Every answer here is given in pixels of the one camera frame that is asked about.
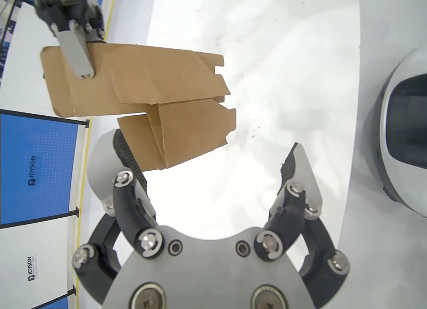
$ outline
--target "joyson logo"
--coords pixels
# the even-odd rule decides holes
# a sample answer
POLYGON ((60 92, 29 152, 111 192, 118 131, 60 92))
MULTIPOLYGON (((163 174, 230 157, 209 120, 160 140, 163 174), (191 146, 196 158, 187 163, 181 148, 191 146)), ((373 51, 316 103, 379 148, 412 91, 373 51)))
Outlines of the joyson logo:
POLYGON ((37 256, 27 257, 28 281, 34 281, 37 277, 37 256))
POLYGON ((36 157, 35 156, 31 156, 31 159, 29 161, 29 172, 28 172, 28 185, 29 186, 35 186, 37 180, 35 179, 36 177, 36 173, 35 173, 35 168, 36 168, 37 164, 36 164, 36 157))

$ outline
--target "cardboard piece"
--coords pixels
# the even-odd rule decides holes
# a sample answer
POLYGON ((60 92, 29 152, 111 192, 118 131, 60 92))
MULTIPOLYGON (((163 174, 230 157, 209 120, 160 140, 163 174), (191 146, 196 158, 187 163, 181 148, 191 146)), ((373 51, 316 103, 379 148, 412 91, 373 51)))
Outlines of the cardboard piece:
POLYGON ((181 164, 223 146, 236 129, 236 110, 220 104, 230 94, 221 55, 106 43, 87 44, 93 78, 79 79, 59 47, 41 52, 49 96, 61 117, 118 115, 142 171, 181 164))

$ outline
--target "robotic arm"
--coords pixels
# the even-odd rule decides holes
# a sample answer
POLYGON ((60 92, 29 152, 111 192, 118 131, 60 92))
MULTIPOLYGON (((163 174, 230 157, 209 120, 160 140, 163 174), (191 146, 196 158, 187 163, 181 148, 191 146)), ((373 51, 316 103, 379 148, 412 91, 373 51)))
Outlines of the robotic arm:
POLYGON ((74 74, 95 75, 87 42, 103 42, 104 19, 98 0, 34 0, 40 19, 58 39, 74 74))
POLYGON ((159 226, 146 180, 120 130, 96 143, 87 177, 105 215, 73 267, 103 309, 322 308, 350 270, 320 220, 322 197, 301 144, 282 166, 282 185, 263 228, 227 239, 193 239, 159 226), (134 251, 120 266, 123 232, 134 251), (302 235, 309 254, 297 271, 286 251, 302 235))

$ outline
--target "yellow tape line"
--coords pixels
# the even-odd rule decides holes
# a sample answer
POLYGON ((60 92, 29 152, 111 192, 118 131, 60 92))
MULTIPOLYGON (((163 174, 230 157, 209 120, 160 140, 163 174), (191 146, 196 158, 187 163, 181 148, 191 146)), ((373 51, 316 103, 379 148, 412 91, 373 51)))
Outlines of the yellow tape line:
MULTIPOLYGON (((116 3, 116 0, 113 0, 111 2, 110 14, 108 15, 107 26, 105 27, 105 39, 107 38, 108 30, 110 28, 111 15, 113 14, 113 9, 114 9, 115 3, 116 3)), ((81 177, 80 203, 79 203, 80 215, 79 215, 79 219, 77 221, 77 247, 76 248, 78 248, 80 246, 81 210, 82 210, 82 206, 83 206, 84 182, 86 179, 86 166, 87 166, 87 156, 89 153, 90 132, 92 130, 92 117, 90 117, 89 120, 90 120, 90 122, 89 122, 89 129, 87 130, 86 150, 84 152, 83 174, 81 177)), ((77 304, 77 309, 79 309, 79 278, 78 277, 76 277, 76 304, 77 304)))

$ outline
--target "white table surface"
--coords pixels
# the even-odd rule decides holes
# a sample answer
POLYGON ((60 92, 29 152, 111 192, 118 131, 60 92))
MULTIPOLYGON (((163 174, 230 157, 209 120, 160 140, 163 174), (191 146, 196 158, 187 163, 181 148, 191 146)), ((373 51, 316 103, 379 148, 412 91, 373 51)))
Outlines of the white table surface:
MULTIPOLYGON (((108 42, 222 54, 219 68, 238 113, 229 144, 179 166, 145 173, 160 224, 201 239, 263 226, 280 168, 302 143, 338 243, 353 155, 359 86, 358 0, 117 0, 108 42)), ((91 144, 118 127, 94 118, 91 144)), ((86 185, 81 242, 103 214, 86 185)), ((121 236, 123 263, 131 252, 121 236)), ((288 252, 301 265, 305 245, 288 252)))

